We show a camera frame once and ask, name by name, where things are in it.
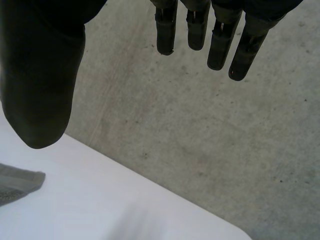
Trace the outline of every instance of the gray fabric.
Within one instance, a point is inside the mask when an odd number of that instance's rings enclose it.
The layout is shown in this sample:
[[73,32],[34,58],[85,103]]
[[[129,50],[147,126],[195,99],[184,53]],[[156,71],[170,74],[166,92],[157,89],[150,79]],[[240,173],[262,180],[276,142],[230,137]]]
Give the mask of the gray fabric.
[[0,163],[0,206],[19,200],[41,188],[45,173]]

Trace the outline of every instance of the white surface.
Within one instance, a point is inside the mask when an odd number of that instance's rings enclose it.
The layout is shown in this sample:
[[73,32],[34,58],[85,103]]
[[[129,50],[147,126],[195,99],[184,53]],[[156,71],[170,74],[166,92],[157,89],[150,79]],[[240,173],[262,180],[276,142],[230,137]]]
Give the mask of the white surface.
[[46,173],[40,190],[0,207],[0,240],[250,240],[69,136],[28,148],[2,110],[0,162]]

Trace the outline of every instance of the hand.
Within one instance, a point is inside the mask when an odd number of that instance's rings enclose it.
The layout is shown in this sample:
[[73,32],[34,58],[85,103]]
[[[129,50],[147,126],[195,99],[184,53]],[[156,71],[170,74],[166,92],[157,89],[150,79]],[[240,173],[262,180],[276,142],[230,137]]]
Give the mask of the hand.
[[[210,5],[215,13],[207,65],[221,70],[225,64],[242,12],[245,27],[229,69],[229,77],[241,81],[247,74],[268,31],[303,0],[181,0],[186,6],[188,45],[193,50],[204,46]],[[178,0],[151,0],[155,5],[157,49],[162,55],[174,51]]]

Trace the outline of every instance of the concrete surface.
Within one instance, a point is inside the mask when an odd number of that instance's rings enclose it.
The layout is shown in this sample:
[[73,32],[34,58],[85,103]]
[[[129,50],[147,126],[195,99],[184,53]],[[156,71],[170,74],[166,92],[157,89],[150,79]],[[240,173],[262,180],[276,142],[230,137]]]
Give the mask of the concrete surface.
[[207,68],[188,48],[156,48],[148,0],[110,0],[86,26],[67,133],[242,228],[253,240],[320,238],[320,2],[270,31],[247,78]]

